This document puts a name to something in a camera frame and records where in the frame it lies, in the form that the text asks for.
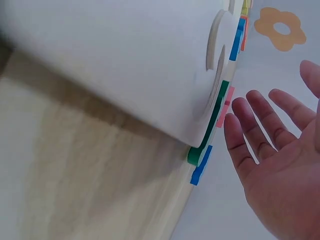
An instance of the white surface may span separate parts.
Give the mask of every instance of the white surface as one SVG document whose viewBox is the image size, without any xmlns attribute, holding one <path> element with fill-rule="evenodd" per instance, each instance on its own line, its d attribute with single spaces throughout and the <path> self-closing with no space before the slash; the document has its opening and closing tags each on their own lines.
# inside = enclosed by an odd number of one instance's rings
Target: white surface
<svg viewBox="0 0 320 240">
<path fill-rule="evenodd" d="M 220 86 L 218 59 L 225 45 L 225 68 L 242 2 L 212 31 L 208 70 L 210 29 L 225 0 L 4 0 L 0 27 L 49 66 L 198 147 L 214 108 L 211 92 Z"/>
<path fill-rule="evenodd" d="M 253 23 L 263 7 L 295 13 L 306 34 L 304 45 L 295 45 L 289 52 L 278 51 L 265 36 L 254 30 Z M 239 56 L 234 76 L 234 97 L 244 97 L 251 89 L 268 92 L 279 88 L 304 104 L 316 109 L 317 99 L 302 82 L 299 64 L 303 59 L 320 64 L 320 32 L 312 19 L 319 13 L 313 0 L 269 0 L 253 2 L 251 29 L 246 51 Z M 300 134 L 289 118 L 274 104 L 281 119 L 297 136 Z M 224 140 L 223 129 L 217 129 L 213 152 L 199 186 L 191 193 L 187 206 L 171 240 L 274 240 L 247 205 L 243 188 L 233 168 Z"/>
</svg>

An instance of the blue sticky note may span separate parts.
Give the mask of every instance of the blue sticky note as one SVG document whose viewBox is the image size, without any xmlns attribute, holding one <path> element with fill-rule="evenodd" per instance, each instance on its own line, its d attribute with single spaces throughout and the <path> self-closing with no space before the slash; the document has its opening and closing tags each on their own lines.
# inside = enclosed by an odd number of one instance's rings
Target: blue sticky note
<svg viewBox="0 0 320 240">
<path fill-rule="evenodd" d="M 229 60 L 235 61 L 237 59 L 237 56 L 241 49 L 241 44 L 245 37 L 245 32 L 246 32 L 246 20 L 244 18 L 240 18 L 238 27 L 235 33 Z"/>
<path fill-rule="evenodd" d="M 241 43 L 243 39 L 244 39 L 244 31 L 237 29 L 229 60 L 235 61 L 237 59 L 237 56 L 241 49 Z"/>
<path fill-rule="evenodd" d="M 191 181 L 190 181 L 190 183 L 192 185 L 195 185 L 195 186 L 198 185 L 200 178 L 202 177 L 202 174 L 204 173 L 204 171 L 206 169 L 207 162 L 210 158 L 211 151 L 212 151 L 212 146 L 209 145 L 205 151 L 205 154 L 204 154 L 204 157 L 203 157 L 201 164 L 199 166 L 197 166 L 192 173 Z"/>
</svg>

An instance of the fingers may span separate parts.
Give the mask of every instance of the fingers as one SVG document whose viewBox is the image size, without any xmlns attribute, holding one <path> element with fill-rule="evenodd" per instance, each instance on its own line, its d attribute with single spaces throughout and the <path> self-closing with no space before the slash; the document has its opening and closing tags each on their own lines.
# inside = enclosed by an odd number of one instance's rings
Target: fingers
<svg viewBox="0 0 320 240">
<path fill-rule="evenodd" d="M 315 149 L 320 153 L 320 99 L 318 101 L 318 107 L 316 109 L 316 119 L 315 119 Z"/>
<path fill-rule="evenodd" d="M 240 181 L 244 184 L 247 176 L 257 164 L 249 152 L 239 120 L 231 113 L 227 114 L 224 119 L 224 136 L 234 168 Z"/>
<path fill-rule="evenodd" d="M 302 131 L 315 119 L 316 113 L 303 105 L 296 98 L 278 89 L 269 93 L 269 98 L 291 118 L 293 123 Z"/>
<path fill-rule="evenodd" d="M 320 66 L 303 60 L 300 64 L 300 76 L 311 92 L 320 98 Z"/>
<path fill-rule="evenodd" d="M 262 132 L 248 102 L 244 98 L 237 98 L 232 103 L 232 109 L 259 162 L 274 155 L 277 151 L 270 145 Z"/>
<path fill-rule="evenodd" d="M 297 139 L 287 130 L 274 109 L 260 92 L 252 90 L 247 93 L 246 99 L 277 150 Z"/>
</svg>

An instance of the green sticky note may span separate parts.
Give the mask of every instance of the green sticky note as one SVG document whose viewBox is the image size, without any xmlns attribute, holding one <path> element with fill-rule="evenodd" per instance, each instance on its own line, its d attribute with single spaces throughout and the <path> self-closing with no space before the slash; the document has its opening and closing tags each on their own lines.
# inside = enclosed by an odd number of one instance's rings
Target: green sticky note
<svg viewBox="0 0 320 240">
<path fill-rule="evenodd" d="M 201 145 L 196 147 L 191 147 L 188 153 L 187 161 L 188 163 L 198 167 L 203 159 L 203 155 L 205 154 L 205 151 L 208 147 L 209 141 L 211 140 L 212 133 L 215 130 L 216 123 L 218 121 L 218 116 L 220 115 L 221 109 L 223 107 L 223 102 L 225 100 L 225 96 L 228 92 L 229 88 L 229 82 L 228 81 L 222 81 L 218 97 L 216 99 L 213 112 L 209 121 L 209 125 L 206 129 L 204 138 L 202 140 Z"/>
</svg>

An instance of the orange sticky note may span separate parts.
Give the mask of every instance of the orange sticky note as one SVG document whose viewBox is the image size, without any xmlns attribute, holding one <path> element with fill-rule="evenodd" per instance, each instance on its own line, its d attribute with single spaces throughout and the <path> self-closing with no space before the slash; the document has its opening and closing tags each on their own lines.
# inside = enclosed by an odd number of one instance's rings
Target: orange sticky note
<svg viewBox="0 0 320 240">
<path fill-rule="evenodd" d="M 248 28 L 249 28 L 249 18 L 247 16 L 241 16 L 242 19 L 245 19 L 245 30 L 244 30 L 244 36 L 243 36 L 243 41 L 241 44 L 241 51 L 244 51 L 246 48 L 246 43 L 247 43 L 247 35 L 248 35 Z"/>
</svg>

